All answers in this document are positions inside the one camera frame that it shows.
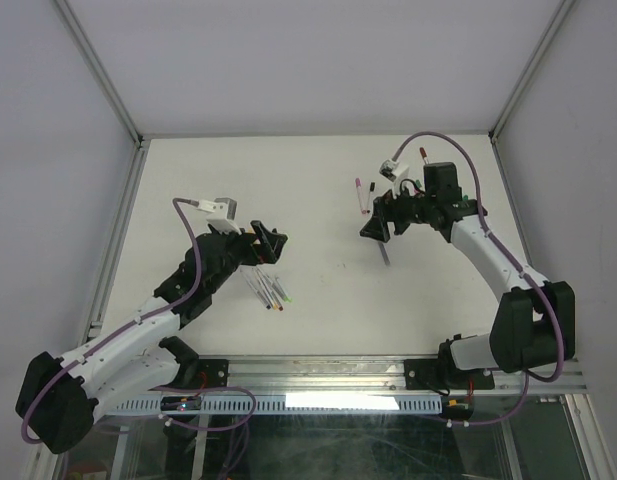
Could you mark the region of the yellow marker pen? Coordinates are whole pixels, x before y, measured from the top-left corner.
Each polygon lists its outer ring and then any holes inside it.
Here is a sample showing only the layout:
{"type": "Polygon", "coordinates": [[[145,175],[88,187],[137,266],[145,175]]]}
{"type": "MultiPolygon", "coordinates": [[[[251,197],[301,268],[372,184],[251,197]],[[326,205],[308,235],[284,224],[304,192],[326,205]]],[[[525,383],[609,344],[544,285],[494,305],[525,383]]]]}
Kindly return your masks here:
{"type": "Polygon", "coordinates": [[[268,303],[271,305],[272,309],[273,310],[279,310],[279,304],[274,299],[273,292],[268,287],[268,285],[266,284],[265,280],[261,277],[261,275],[259,274],[259,272],[257,270],[254,270],[253,273],[254,273],[255,279],[258,281],[259,285],[261,286],[261,289],[262,289],[264,295],[266,296],[266,299],[267,299],[268,303]]]}

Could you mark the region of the light green cap marker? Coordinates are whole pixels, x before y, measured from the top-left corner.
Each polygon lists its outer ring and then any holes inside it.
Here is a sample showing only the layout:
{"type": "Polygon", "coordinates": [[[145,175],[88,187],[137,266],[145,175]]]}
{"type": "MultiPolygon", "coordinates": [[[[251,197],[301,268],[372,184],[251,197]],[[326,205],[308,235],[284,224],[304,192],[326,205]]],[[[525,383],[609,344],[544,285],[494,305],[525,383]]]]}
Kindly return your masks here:
{"type": "Polygon", "coordinates": [[[281,280],[278,276],[273,275],[272,276],[272,284],[273,284],[273,288],[275,289],[275,291],[277,292],[277,294],[285,301],[285,302],[291,302],[292,298],[289,296],[289,294],[287,293],[287,290],[282,286],[281,280]]]}

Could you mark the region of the grey pen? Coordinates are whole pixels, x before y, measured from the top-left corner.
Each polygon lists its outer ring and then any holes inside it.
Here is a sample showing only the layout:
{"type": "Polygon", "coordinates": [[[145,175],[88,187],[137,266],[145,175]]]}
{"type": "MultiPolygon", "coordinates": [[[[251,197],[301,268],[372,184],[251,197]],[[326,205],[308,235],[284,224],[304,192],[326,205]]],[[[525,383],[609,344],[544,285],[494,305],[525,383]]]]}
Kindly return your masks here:
{"type": "Polygon", "coordinates": [[[389,259],[387,250],[385,248],[385,245],[382,242],[378,242],[378,247],[379,247],[379,251],[381,253],[383,262],[386,266],[390,266],[391,265],[391,261],[389,259]]]}

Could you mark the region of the brown cap marker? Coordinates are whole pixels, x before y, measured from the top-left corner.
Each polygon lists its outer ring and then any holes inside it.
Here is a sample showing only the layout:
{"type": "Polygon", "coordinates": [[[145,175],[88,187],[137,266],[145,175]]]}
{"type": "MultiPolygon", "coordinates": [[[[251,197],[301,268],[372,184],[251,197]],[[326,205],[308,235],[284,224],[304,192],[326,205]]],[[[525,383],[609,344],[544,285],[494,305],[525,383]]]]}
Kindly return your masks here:
{"type": "Polygon", "coordinates": [[[281,301],[279,300],[279,298],[277,297],[277,294],[274,291],[274,289],[270,286],[266,278],[261,273],[257,273],[257,275],[258,275],[259,281],[261,282],[263,288],[266,291],[266,294],[268,295],[270,299],[270,303],[273,309],[277,311],[283,311],[284,310],[283,305],[281,301]]]}

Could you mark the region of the purple cap marker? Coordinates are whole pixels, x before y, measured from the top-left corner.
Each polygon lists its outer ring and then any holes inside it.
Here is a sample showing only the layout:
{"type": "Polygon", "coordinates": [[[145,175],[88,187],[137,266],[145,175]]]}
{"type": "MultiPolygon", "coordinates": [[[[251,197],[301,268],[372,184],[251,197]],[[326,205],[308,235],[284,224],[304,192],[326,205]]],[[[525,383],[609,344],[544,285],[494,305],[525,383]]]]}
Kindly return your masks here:
{"type": "Polygon", "coordinates": [[[355,189],[356,189],[357,199],[358,199],[358,203],[359,203],[359,209],[360,209],[361,214],[365,215],[366,214],[366,208],[365,208],[365,202],[364,202],[364,196],[363,196],[362,182],[361,182],[359,177],[356,177],[354,182],[355,182],[355,189]]]}

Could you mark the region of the blue marker pen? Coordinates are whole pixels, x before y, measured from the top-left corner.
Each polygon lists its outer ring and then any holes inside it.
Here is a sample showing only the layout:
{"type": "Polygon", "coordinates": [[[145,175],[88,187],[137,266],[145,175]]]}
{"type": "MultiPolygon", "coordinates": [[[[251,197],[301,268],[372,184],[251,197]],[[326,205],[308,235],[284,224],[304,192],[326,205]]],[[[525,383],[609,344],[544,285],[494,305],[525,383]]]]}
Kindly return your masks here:
{"type": "Polygon", "coordinates": [[[245,270],[243,270],[243,269],[240,270],[240,273],[241,273],[242,277],[244,278],[245,282],[247,283],[247,285],[249,286],[249,288],[251,289],[251,291],[256,295],[256,297],[262,303],[262,305],[267,310],[271,310],[272,309],[271,303],[268,301],[267,297],[264,295],[262,290],[248,276],[248,273],[245,270]]]}

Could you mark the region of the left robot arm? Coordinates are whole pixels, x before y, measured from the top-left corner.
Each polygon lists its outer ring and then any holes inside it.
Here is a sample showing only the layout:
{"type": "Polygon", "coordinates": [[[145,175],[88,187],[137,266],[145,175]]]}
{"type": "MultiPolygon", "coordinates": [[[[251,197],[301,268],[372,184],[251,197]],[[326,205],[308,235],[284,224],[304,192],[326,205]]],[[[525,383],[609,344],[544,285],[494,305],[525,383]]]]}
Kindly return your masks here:
{"type": "Polygon", "coordinates": [[[23,439],[64,453],[126,400],[157,388],[200,387],[199,356],[178,332],[211,306],[240,267],[276,263],[288,240],[260,221],[250,226],[197,236],[177,269],[118,330],[57,357],[33,358],[15,404],[23,439]]]}

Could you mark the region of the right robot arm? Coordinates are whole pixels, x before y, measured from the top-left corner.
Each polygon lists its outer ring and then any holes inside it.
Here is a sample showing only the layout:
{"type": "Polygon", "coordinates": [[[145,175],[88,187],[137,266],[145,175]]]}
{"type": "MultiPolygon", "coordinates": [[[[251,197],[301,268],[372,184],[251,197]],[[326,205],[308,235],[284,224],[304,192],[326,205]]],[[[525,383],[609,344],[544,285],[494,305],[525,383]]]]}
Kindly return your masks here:
{"type": "Polygon", "coordinates": [[[407,167],[396,161],[385,161],[380,173],[392,187],[374,200],[361,236],[386,243],[412,224],[426,224],[470,260],[498,301],[489,333],[456,335],[441,344],[435,363],[440,383],[457,387],[478,369],[515,373],[561,367],[574,357],[573,289],[521,264],[494,240],[485,210],[464,196],[453,163],[426,165],[424,185],[414,189],[408,187],[407,167]]]}

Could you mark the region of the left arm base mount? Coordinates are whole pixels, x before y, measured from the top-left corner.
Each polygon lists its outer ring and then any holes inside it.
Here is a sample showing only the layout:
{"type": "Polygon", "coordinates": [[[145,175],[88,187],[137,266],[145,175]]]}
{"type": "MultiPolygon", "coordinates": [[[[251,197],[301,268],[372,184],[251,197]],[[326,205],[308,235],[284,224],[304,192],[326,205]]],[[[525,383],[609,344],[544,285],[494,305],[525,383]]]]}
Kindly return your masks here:
{"type": "Polygon", "coordinates": [[[176,336],[166,337],[158,346],[168,351],[177,364],[176,375],[165,387],[178,390],[199,390],[224,387],[229,376],[229,360],[202,358],[192,347],[176,336]]]}

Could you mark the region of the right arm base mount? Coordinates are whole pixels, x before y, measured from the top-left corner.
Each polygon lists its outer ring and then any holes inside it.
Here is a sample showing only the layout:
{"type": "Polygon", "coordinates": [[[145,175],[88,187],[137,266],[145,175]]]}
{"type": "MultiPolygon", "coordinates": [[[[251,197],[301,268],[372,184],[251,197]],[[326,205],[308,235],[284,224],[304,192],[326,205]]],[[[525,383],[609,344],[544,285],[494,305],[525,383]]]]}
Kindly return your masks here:
{"type": "Polygon", "coordinates": [[[495,382],[492,376],[485,376],[481,370],[460,370],[456,367],[450,347],[457,340],[462,340],[460,334],[442,342],[435,358],[404,360],[406,389],[427,390],[442,396],[449,396],[452,390],[493,390],[495,382]]]}

